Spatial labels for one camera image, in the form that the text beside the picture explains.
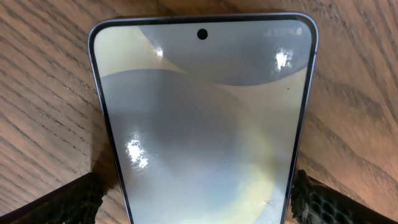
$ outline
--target wooden table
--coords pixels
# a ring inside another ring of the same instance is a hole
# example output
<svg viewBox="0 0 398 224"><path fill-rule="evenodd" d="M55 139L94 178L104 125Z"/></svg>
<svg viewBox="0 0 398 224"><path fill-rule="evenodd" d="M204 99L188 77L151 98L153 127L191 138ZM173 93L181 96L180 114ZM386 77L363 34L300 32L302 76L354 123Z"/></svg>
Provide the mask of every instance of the wooden table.
<svg viewBox="0 0 398 224"><path fill-rule="evenodd" d="M99 21L303 11L320 50L298 167L398 220L398 1L0 0L0 215L90 171L112 179L86 51ZM127 223L117 186L98 223Z"/></svg>

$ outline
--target phone's top edge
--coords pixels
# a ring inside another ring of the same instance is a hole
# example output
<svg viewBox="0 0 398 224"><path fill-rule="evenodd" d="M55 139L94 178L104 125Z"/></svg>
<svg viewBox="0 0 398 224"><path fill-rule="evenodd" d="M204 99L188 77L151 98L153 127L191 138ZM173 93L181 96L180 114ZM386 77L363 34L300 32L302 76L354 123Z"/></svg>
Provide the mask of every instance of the phone's top edge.
<svg viewBox="0 0 398 224"><path fill-rule="evenodd" d="M87 41L87 49L90 52L90 43L93 40L93 34L97 34L101 29L99 29L104 24L112 24L118 22L133 22L133 21L175 21L182 19L219 19L219 18L228 18L228 17L257 17L257 16L299 16L305 18L313 25L313 29L315 31L315 52L318 52L318 41L319 41L319 30L318 25L315 20L304 12L261 12L261 13L242 13L242 14L215 14L215 15L203 15L203 16L163 16L163 17L128 17L128 18L115 18L115 19L107 19L97 23L88 34Z"/></svg>

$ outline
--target phone frame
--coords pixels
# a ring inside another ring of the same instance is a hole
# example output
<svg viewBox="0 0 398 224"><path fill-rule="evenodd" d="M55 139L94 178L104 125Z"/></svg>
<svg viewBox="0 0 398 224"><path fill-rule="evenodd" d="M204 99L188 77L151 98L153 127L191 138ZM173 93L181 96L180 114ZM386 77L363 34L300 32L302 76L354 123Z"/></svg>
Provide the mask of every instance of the phone frame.
<svg viewBox="0 0 398 224"><path fill-rule="evenodd" d="M106 109L106 103L104 94L101 86L101 79L98 73L98 67L95 60L94 53L94 40L102 29L113 26L142 26L142 25L160 25L160 24L187 24L187 23L204 23L204 22L241 22L241 21L273 21L273 20L298 20L306 23L311 30L312 43L310 58L307 66L307 74L305 77L304 91L302 97L302 103L300 108L300 116L298 118L297 130L294 141L294 148L292 154L292 160L290 162L289 179L287 182L284 207L282 210L282 216L280 223L283 224L286 219L286 211L289 205L290 191L292 188L294 171L297 161L297 155L299 151L299 145L301 140L301 133L303 129L303 122L305 113L307 110L308 96L310 94L313 71L315 68L315 60L318 52L319 42L319 30L316 22L308 15L302 12L267 12L267 13L255 13L255 14L225 14L225 15L212 15L212 16L170 16L170 17L143 17L143 18L122 18L122 19L110 19L102 21L92 28L88 35L87 48L88 55L90 57L91 67L93 69L93 75L95 79L95 85L98 93L99 102L101 104L102 113L105 120L106 131L109 136L111 147L114 154L114 161L116 163L116 170L118 172L119 181L122 189L122 195L124 199L124 205L126 207L127 215L130 223L134 223L132 219L131 209L129 206L129 200L127 198L126 188L124 187L123 175L120 168L118 153L114 143L113 133L111 129L111 123L109 121L108 110Z"/></svg>

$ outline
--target phone wallpaper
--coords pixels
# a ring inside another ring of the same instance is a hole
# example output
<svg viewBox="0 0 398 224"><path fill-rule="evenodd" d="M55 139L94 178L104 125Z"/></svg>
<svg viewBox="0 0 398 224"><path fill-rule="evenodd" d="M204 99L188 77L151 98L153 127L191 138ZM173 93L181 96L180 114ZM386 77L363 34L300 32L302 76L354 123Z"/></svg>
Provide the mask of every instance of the phone wallpaper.
<svg viewBox="0 0 398 224"><path fill-rule="evenodd" d="M96 35L135 224L280 222L311 39L267 40L267 27L304 26L267 23L121 26ZM206 40L196 37L201 28Z"/></svg>

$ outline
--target battery icon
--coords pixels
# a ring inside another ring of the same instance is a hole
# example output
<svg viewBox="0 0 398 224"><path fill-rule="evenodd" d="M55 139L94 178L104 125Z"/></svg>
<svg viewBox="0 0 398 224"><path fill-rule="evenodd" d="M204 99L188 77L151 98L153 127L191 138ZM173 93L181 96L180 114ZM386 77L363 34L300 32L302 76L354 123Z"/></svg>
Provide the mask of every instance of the battery icon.
<svg viewBox="0 0 398 224"><path fill-rule="evenodd" d="M296 35L301 35L302 32L303 32L303 29L301 29L301 27L299 27L299 28L297 28Z"/></svg>

